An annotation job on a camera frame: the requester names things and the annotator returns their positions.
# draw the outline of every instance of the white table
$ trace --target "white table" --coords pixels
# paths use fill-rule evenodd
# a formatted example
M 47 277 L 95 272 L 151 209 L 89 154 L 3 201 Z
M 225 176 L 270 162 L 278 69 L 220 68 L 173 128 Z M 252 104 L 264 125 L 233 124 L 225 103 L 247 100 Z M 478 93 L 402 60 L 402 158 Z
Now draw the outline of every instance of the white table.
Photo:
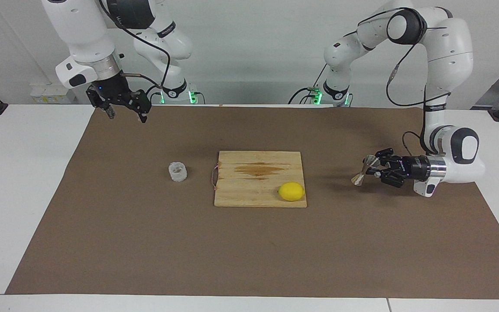
M 0 311 L 499 311 L 499 300 L 4 296 L 93 110 L 89 105 L 11 105 L 0 116 Z M 479 133 L 487 172 L 477 184 L 499 222 L 499 123 L 486 112 L 469 110 L 449 110 L 447 121 Z

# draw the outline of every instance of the wooden cutting board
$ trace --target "wooden cutting board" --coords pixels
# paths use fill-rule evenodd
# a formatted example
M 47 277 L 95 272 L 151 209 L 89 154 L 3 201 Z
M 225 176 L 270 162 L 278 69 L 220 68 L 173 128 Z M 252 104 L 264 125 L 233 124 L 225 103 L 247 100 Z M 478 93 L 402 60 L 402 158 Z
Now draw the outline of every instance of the wooden cutting board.
M 216 207 L 306 208 L 307 199 L 285 201 L 279 187 L 297 182 L 305 189 L 300 152 L 221 151 Z

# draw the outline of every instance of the cutting board stain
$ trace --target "cutting board stain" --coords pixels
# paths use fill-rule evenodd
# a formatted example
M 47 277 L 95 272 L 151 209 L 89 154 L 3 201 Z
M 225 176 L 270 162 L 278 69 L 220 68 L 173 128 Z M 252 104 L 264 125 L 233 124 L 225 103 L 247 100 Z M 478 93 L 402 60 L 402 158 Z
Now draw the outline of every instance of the cutting board stain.
M 243 173 L 256 178 L 263 178 L 263 176 L 270 176 L 273 174 L 279 174 L 278 171 L 283 171 L 283 168 L 272 166 L 273 164 L 267 164 L 265 162 L 253 162 L 251 164 L 238 166 L 234 168 L 235 172 Z

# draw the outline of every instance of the lemon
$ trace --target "lemon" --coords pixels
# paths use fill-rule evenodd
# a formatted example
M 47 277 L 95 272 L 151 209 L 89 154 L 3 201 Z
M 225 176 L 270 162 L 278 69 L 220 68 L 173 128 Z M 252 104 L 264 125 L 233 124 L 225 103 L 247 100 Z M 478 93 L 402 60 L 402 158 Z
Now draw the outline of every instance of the lemon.
M 303 186 L 296 182 L 285 183 L 279 188 L 279 195 L 288 202 L 299 200 L 304 194 Z

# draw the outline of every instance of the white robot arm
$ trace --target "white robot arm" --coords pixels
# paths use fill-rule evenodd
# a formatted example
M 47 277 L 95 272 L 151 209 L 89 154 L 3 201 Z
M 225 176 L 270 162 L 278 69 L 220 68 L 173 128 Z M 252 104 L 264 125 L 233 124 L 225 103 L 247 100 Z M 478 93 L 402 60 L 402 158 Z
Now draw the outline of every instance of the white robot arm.
M 126 77 L 132 75 L 123 73 L 115 53 L 115 44 L 107 33 L 95 2 L 41 2 L 59 37 L 71 52 L 71 56 L 55 68 L 61 83 L 68 88 L 91 84 L 86 91 L 91 104 L 107 112 L 109 118 L 113 119 L 115 116 L 111 106 L 114 104 L 135 111 L 140 120 L 145 122 L 151 103 L 143 90 L 130 90 Z M 144 29 L 137 35 L 131 35 L 138 36 L 135 39 L 138 53 L 151 61 L 161 73 L 162 85 L 158 87 L 164 90 L 164 97 L 177 101 L 197 101 L 176 62 L 176 59 L 190 57 L 192 43 L 186 35 L 175 29 L 176 24 L 163 2 L 164 0 L 107 0 L 104 9 L 110 11 L 109 16 L 120 28 Z
M 323 83 L 323 98 L 342 103 L 351 80 L 352 61 L 386 39 L 397 44 L 422 44 L 426 48 L 428 79 L 424 100 L 414 104 L 423 104 L 421 146 L 427 156 L 399 157 L 392 149 L 382 150 L 376 156 L 388 168 L 372 168 L 367 173 L 397 187 L 402 186 L 405 179 L 413 179 L 414 190 L 425 197 L 432 196 L 439 182 L 476 181 L 485 171 L 477 157 L 477 133 L 444 122 L 447 97 L 473 70 L 469 28 L 464 20 L 453 18 L 450 11 L 439 7 L 414 9 L 409 0 L 392 0 L 379 8 L 360 22 L 354 33 L 325 49 L 325 60 L 331 71 Z
M 186 82 L 178 60 L 192 56 L 194 47 L 190 38 L 176 27 L 166 0 L 107 0 L 103 4 L 115 23 L 125 28 L 142 30 L 136 33 L 137 37 L 167 51 L 165 54 L 134 39 L 137 53 L 159 71 L 163 101 L 193 102 L 195 86 Z

